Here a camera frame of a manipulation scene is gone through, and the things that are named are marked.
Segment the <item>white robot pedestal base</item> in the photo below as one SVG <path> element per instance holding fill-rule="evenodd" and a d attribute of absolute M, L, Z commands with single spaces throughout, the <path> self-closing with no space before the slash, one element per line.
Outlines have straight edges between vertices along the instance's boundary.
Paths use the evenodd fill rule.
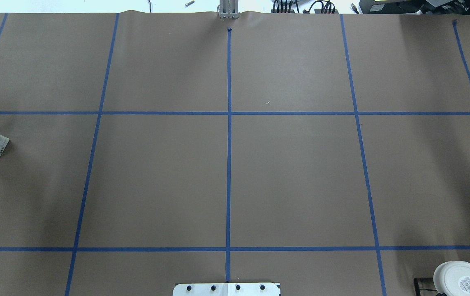
<path fill-rule="evenodd" d="M 272 282 L 182 283 L 173 296 L 280 296 L 280 284 Z"/>

